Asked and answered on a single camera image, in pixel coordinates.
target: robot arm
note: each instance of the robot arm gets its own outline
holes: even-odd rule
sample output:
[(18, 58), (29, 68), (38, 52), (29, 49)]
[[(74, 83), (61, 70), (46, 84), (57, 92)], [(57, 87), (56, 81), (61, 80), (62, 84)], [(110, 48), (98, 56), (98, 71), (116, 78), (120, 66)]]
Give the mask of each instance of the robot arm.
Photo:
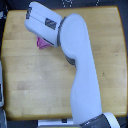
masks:
[(32, 2), (27, 11), (25, 27), (54, 47), (61, 45), (67, 60), (75, 64), (76, 76), (70, 95), (74, 124), (88, 128), (88, 124), (96, 126), (98, 121), (106, 119), (109, 127), (120, 128), (112, 114), (102, 114), (99, 84), (84, 19), (78, 14), (71, 14), (62, 20), (60, 15)]

